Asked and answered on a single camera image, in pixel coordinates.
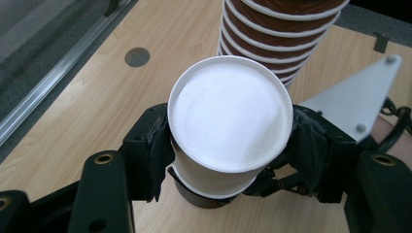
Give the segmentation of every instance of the cable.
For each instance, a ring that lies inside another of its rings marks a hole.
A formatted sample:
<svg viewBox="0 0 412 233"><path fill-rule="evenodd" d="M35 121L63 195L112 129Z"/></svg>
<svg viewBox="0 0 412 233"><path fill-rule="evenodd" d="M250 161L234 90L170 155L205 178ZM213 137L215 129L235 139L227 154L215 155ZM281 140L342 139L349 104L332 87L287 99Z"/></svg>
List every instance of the cable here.
<svg viewBox="0 0 412 233"><path fill-rule="evenodd" d="M397 123L394 129L388 134L388 136L379 145L378 150L382 152L388 151L399 139L403 130L410 130L412 119L411 119L411 109L407 107L401 107L396 110L395 115L398 117Z"/></svg>
<svg viewBox="0 0 412 233"><path fill-rule="evenodd" d="M385 116L396 115L396 105L389 97L386 98L384 105L382 106L381 114Z"/></svg>

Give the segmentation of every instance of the table surface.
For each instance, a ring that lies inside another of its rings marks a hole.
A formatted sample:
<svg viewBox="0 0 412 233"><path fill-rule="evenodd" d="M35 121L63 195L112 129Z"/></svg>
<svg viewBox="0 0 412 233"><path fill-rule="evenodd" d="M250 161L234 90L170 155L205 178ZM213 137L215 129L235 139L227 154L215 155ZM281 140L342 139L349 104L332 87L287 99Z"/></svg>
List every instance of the table surface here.
<svg viewBox="0 0 412 233"><path fill-rule="evenodd" d="M117 150L146 109L167 102L189 66L217 54L221 13L222 0L140 0L0 165L0 190L20 189L34 201L77 181L90 155ZM412 49L389 43L382 54L373 50L375 40L331 27L290 87L292 101L397 53L403 65L390 97L411 107ZM150 52L146 65L126 65L134 48ZM133 203L137 232L347 232L343 205L280 191L203 210L183 199L170 176L158 203Z"/></svg>

